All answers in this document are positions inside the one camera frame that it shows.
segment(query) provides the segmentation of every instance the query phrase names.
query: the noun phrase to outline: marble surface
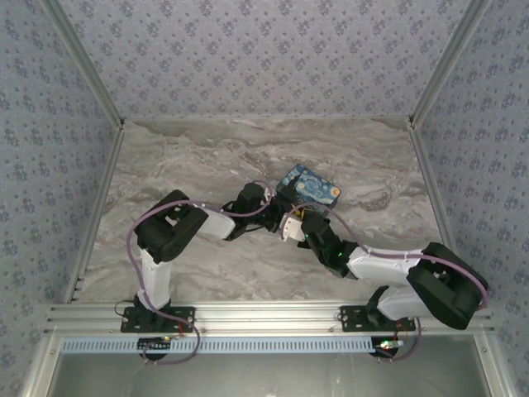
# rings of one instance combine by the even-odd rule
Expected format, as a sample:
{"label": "marble surface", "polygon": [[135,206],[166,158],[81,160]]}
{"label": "marble surface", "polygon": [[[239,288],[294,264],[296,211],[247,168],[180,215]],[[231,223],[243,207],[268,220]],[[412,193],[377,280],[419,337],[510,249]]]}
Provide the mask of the marble surface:
{"label": "marble surface", "polygon": [[[302,163],[341,188],[336,210],[372,246],[439,241],[421,171],[403,122],[369,119],[128,122],[82,302],[137,291],[125,235],[173,189],[224,204],[243,185],[276,185]],[[347,237],[338,222],[335,232]],[[173,300],[367,299],[377,285],[339,279],[309,250],[258,231],[233,242],[196,236],[173,264]]]}

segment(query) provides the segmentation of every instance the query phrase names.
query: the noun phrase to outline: black mounting plate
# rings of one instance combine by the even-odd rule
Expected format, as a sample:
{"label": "black mounting plate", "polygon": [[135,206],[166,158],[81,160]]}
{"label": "black mounting plate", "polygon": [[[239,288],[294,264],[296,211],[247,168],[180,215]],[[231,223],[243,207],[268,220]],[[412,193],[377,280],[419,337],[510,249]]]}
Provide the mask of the black mounting plate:
{"label": "black mounting plate", "polygon": [[[185,320],[188,320],[190,323],[195,321],[195,313],[197,310],[193,306],[169,306],[168,308],[163,309],[164,313],[167,313],[170,316],[180,317]],[[125,309],[123,312],[122,319],[122,332],[123,333],[143,333],[143,332],[159,332],[159,333],[179,333],[180,326],[179,322],[174,320],[169,320],[168,318],[163,321],[163,323],[157,327],[153,328],[152,323],[146,323],[145,318],[142,316],[144,312],[141,312],[138,308],[130,306]],[[180,323],[181,330],[183,333],[191,333],[193,330],[189,325]]]}
{"label": "black mounting plate", "polygon": [[[338,319],[341,322],[343,332],[397,332],[403,331],[397,326],[396,321],[386,320],[384,324],[377,326],[372,323],[367,316],[365,306],[341,306]],[[398,320],[406,331],[415,331],[415,321],[413,319],[401,318]]]}

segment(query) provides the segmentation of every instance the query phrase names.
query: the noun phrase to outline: wallpaper wall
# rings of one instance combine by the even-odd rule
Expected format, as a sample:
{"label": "wallpaper wall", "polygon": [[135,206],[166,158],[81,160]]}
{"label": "wallpaper wall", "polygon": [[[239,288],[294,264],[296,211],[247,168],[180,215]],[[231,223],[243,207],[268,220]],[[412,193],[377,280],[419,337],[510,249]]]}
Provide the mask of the wallpaper wall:
{"label": "wallpaper wall", "polygon": [[113,129],[37,0],[0,2],[0,395],[64,295]]}
{"label": "wallpaper wall", "polygon": [[529,3],[493,0],[421,130],[462,256],[529,395]]}
{"label": "wallpaper wall", "polygon": [[468,0],[62,0],[123,117],[406,115]]}

